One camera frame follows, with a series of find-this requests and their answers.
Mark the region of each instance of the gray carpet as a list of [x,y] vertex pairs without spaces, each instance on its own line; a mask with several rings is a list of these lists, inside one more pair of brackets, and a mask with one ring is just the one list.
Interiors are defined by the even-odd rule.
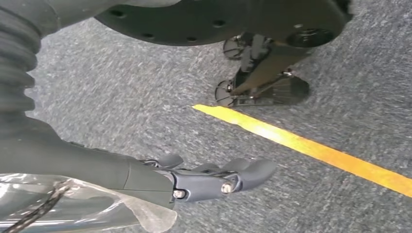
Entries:
[[[410,0],[357,0],[342,36],[294,67],[313,89],[306,102],[239,110],[412,177],[411,9]],[[277,162],[259,189],[179,205],[174,233],[412,232],[410,198],[193,110],[213,104],[214,86],[238,69],[221,47],[159,46],[95,20],[74,25],[44,40],[31,114],[66,140],[138,158]]]

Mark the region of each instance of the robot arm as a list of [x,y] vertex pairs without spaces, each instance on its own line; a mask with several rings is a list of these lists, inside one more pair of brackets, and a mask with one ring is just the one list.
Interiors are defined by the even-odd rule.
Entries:
[[177,200],[221,198],[262,184],[273,173],[269,161],[249,166],[236,160],[220,169],[173,169],[181,159],[139,161],[63,141],[45,122],[25,116],[34,109],[24,89],[34,85],[43,37],[130,0],[2,0],[0,2],[0,173],[62,175],[172,208]]

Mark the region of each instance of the clear plastic bag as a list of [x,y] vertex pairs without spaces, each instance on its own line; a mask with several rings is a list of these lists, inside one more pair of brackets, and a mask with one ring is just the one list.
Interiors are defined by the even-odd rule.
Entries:
[[0,232],[42,205],[57,183],[69,183],[70,190],[25,233],[86,232],[134,225],[162,233],[177,220],[173,210],[81,180],[0,174]]

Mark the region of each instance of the caster wheel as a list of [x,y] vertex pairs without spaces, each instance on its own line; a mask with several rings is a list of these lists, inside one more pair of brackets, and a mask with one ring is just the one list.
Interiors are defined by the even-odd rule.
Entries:
[[232,83],[230,81],[222,81],[215,89],[215,100],[218,105],[223,107],[232,107],[234,99],[230,95]]
[[240,36],[232,37],[223,44],[223,53],[229,60],[238,61],[242,59],[245,44],[240,40]]

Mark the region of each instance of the robotic hand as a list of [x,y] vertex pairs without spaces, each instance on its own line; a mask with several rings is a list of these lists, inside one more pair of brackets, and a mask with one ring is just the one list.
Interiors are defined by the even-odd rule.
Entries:
[[222,168],[216,164],[203,164],[192,170],[174,169],[183,163],[180,156],[141,162],[167,176],[173,183],[173,201],[183,202],[219,199],[255,188],[267,181],[275,171],[275,163],[270,160],[250,163],[245,159],[235,159]]

